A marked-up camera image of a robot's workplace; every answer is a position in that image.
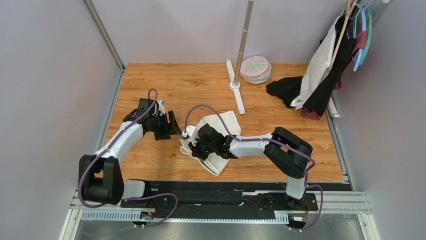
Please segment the white cloth napkin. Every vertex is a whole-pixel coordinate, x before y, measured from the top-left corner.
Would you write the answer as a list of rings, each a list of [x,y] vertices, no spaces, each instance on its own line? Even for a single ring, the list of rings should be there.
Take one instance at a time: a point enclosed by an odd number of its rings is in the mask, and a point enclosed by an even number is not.
[[[220,116],[224,120],[227,128],[230,130],[232,135],[237,135],[238,137],[242,134],[242,129],[238,123],[237,117],[233,111],[228,111],[225,113],[221,113]],[[196,125],[196,128],[200,130],[204,125],[209,124],[215,130],[217,130],[222,135],[228,135],[224,125],[220,121],[217,115],[209,115],[205,116],[200,122]],[[180,151],[182,154],[189,156],[196,162],[198,162],[206,171],[214,176],[220,176],[224,169],[228,166],[230,160],[223,159],[216,154],[211,154],[207,160],[200,160],[199,158],[192,157],[192,151],[189,148],[189,140],[181,139],[181,147]]]

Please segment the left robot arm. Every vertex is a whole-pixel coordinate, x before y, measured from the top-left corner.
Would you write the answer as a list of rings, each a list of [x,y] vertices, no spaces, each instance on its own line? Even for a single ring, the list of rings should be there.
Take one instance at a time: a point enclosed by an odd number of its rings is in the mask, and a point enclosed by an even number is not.
[[[138,108],[123,119],[112,139],[96,153],[80,159],[78,197],[84,206],[100,208],[117,205],[122,200],[143,198],[146,183],[143,180],[125,180],[121,165],[146,133],[153,133],[157,141],[182,134],[174,112],[166,112],[165,106],[164,100],[141,98]]]

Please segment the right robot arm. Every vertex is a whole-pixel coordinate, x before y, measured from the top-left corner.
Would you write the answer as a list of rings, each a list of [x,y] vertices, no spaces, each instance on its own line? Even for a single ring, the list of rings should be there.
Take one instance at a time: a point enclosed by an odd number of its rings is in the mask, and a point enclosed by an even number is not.
[[[287,176],[286,195],[295,201],[305,197],[313,147],[283,127],[262,136],[242,137],[223,135],[206,124],[200,129],[188,126],[182,138],[188,141],[191,155],[203,161],[209,157],[266,157]]]

